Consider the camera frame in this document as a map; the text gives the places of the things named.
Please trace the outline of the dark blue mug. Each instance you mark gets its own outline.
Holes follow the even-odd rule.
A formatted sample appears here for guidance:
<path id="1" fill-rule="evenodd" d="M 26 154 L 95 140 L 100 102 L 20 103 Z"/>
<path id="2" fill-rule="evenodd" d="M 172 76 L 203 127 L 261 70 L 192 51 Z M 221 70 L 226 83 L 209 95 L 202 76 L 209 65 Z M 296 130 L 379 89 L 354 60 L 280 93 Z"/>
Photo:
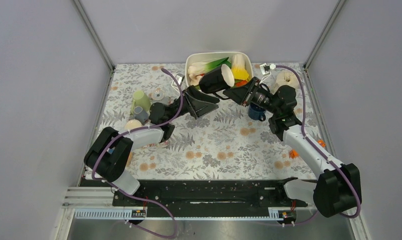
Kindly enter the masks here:
<path id="1" fill-rule="evenodd" d="M 248 116 L 252 120 L 255 121 L 265 121 L 266 120 L 266 115 L 265 115 L 266 110 L 264 108 L 261 108 L 257 106 L 254 103 L 249 104 L 248 108 Z"/>

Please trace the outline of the cream white mug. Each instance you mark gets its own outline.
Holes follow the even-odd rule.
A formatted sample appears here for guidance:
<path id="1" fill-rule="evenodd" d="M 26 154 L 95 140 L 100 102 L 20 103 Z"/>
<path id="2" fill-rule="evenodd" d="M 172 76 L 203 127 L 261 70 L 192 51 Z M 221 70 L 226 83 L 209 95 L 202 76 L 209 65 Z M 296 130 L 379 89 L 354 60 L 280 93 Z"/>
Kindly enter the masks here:
<path id="1" fill-rule="evenodd" d="M 125 125 L 124 125 L 124 130 L 125 131 L 131 131 L 131 130 L 133 130 L 133 129 L 136 129 L 136 128 L 140 128 L 140 127 L 142 127 L 143 125 L 142 125 L 142 123 L 139 121 L 139 120 L 137 120 L 137 119 L 131 119 L 131 120 L 129 120 Z"/>

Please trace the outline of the light grey-blue mug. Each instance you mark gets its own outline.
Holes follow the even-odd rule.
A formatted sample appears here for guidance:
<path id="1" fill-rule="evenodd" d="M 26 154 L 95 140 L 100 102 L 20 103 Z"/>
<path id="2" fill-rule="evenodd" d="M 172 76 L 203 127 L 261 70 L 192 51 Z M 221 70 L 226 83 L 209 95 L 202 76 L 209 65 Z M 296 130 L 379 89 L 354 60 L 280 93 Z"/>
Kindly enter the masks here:
<path id="1" fill-rule="evenodd" d="M 170 104 L 170 97 L 167 96 L 166 93 L 160 88 L 154 90 L 150 96 L 152 99 L 152 103 L 161 103 L 164 105 Z"/>

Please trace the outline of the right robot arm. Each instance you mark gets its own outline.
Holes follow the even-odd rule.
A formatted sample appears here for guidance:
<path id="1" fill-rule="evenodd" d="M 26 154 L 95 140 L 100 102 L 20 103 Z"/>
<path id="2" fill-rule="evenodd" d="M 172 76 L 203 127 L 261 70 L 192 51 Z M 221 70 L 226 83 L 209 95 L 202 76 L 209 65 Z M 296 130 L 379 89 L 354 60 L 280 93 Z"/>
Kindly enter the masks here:
<path id="1" fill-rule="evenodd" d="M 283 143 L 293 148 L 317 176 L 316 183 L 291 179 L 275 193 L 277 203 L 288 206 L 294 200 L 312 203 L 324 217 L 342 215 L 354 219 L 361 212 L 361 178 L 353 164 L 344 164 L 313 141 L 305 130 L 305 121 L 299 120 L 294 107 L 297 104 L 296 90 L 283 85 L 275 93 L 262 87 L 258 78 L 253 78 L 242 87 L 223 90 L 225 100 L 241 106 L 255 104 L 268 112 L 271 132 Z"/>

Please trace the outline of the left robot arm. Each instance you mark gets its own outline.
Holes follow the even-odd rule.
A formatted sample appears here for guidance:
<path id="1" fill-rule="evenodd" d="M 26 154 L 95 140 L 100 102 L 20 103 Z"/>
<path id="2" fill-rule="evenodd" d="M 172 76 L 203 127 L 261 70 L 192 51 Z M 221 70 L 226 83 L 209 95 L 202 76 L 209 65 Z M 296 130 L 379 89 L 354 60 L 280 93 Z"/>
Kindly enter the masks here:
<path id="1" fill-rule="evenodd" d="M 171 124 L 174 119 L 185 114 L 194 118 L 201 117 L 217 109 L 218 103 L 216 97 L 194 97 L 186 93 L 169 105 L 155 102 L 149 110 L 152 126 L 123 133 L 112 127 L 104 128 L 86 153 L 84 164 L 92 173 L 123 191 L 131 205 L 139 205 L 144 199 L 144 193 L 139 189 L 140 182 L 125 169 L 129 155 L 138 148 L 168 140 L 174 131 L 174 125 Z"/>

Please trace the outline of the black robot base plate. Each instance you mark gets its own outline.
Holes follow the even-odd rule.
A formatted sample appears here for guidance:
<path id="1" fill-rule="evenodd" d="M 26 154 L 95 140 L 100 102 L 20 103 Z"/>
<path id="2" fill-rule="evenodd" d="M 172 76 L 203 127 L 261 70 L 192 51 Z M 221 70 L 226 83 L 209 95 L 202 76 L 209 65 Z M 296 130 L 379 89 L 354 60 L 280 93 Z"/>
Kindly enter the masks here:
<path id="1" fill-rule="evenodd" d="M 268 209 L 307 207 L 290 200 L 281 180 L 141 180 L 134 194 L 166 206 L 175 218 L 268 217 Z"/>

